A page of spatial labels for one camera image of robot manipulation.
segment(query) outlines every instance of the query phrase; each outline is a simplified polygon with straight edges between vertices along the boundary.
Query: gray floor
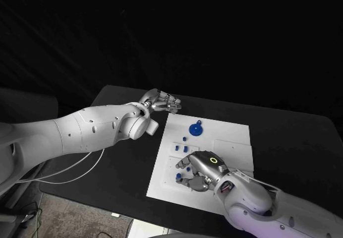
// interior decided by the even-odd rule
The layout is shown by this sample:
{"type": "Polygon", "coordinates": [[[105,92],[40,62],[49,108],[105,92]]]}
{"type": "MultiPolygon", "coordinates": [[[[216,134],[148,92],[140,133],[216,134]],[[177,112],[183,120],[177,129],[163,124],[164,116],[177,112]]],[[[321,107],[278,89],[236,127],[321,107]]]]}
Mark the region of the gray floor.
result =
{"type": "MultiPolygon", "coordinates": [[[[42,194],[36,191],[36,187],[38,184],[30,186],[29,193],[36,201],[42,198],[39,238],[95,238],[99,232],[107,232],[114,238],[125,237],[131,218],[112,217],[108,211],[42,194]]],[[[27,222],[27,228],[19,232],[16,237],[32,238],[35,230],[36,218],[27,222]]],[[[98,238],[108,238],[108,236],[101,234],[98,238]]]]}

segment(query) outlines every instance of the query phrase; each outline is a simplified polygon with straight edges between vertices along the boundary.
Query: yellow led ring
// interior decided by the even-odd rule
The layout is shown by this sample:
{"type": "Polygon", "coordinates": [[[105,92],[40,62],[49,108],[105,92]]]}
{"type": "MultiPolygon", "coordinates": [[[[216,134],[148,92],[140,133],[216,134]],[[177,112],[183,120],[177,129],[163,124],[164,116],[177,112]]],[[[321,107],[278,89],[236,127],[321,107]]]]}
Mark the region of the yellow led ring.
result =
{"type": "Polygon", "coordinates": [[[218,160],[215,158],[210,158],[209,160],[212,163],[215,163],[215,164],[218,163],[218,160]]]}

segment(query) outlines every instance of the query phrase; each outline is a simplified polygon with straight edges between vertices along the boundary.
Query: black background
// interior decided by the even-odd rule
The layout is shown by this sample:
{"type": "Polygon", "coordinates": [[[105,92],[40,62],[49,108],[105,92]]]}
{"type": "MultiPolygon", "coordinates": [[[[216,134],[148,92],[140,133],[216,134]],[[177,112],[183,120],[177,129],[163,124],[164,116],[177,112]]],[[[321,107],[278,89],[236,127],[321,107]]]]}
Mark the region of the black background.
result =
{"type": "Polygon", "coordinates": [[[342,135],[342,44],[323,6],[0,2],[0,86],[59,116],[111,84],[323,115],[342,135]]]}

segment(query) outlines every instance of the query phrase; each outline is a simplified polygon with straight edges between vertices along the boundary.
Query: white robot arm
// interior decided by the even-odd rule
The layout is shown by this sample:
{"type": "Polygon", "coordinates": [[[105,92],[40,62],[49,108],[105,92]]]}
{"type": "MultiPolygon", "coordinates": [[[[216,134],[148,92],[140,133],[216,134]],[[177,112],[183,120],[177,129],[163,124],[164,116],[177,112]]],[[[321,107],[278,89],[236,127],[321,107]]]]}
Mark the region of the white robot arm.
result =
{"type": "Polygon", "coordinates": [[[153,89],[137,103],[89,107],[53,120],[0,123],[0,195],[46,160],[98,151],[144,132],[153,135],[159,124],[151,112],[174,114],[179,109],[180,99],[153,89]]]}
{"type": "Polygon", "coordinates": [[[176,168],[183,169],[189,164],[195,178],[182,178],[176,182],[196,191],[206,191],[209,185],[215,186],[213,194],[222,205],[223,216],[236,229],[258,238],[342,237],[340,217],[274,186],[268,191],[262,182],[239,170],[229,172],[213,152],[193,152],[180,160],[176,168]]]}

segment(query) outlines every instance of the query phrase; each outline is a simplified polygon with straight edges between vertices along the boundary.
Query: white board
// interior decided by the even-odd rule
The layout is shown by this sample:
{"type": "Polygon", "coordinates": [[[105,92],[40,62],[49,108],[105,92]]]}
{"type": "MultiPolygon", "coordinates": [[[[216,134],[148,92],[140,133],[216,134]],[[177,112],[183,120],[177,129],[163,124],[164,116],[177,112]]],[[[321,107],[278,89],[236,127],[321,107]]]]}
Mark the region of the white board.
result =
{"type": "Polygon", "coordinates": [[[176,169],[174,165],[187,154],[197,150],[215,153],[218,151],[218,155],[221,153],[219,156],[226,163],[239,165],[244,172],[254,175],[249,126],[169,114],[147,196],[222,215],[213,191],[196,192],[176,183],[176,174],[180,173],[183,178],[190,179],[192,171],[176,169]],[[197,120],[202,121],[203,133],[200,136],[192,136],[189,126],[197,120]],[[185,146],[189,148],[187,153],[183,152],[185,146]],[[225,151],[222,146],[231,146],[234,149],[225,151]]]}

